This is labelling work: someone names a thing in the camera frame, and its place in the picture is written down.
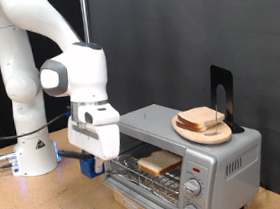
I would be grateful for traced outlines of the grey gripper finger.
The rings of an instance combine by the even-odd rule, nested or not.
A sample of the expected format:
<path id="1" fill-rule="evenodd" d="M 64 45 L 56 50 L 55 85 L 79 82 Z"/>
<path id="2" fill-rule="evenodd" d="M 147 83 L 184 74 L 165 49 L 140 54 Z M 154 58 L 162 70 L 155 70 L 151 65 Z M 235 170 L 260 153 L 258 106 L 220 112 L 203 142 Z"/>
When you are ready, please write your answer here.
<path id="1" fill-rule="evenodd" d="M 100 159 L 100 158 L 96 158 L 95 162 L 94 162 L 94 169 L 95 169 L 95 173 L 102 173 L 103 172 L 103 164 L 104 164 L 104 160 Z"/>

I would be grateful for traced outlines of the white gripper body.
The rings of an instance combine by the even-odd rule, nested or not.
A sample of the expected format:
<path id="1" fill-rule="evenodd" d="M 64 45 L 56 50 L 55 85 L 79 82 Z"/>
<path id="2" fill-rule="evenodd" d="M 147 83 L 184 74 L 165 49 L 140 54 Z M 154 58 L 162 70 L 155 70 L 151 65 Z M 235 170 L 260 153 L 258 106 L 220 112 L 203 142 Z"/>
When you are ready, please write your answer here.
<path id="1" fill-rule="evenodd" d="M 96 126 L 68 119 L 68 140 L 79 149 L 102 160 L 111 160 L 120 152 L 120 129 L 116 123 Z"/>

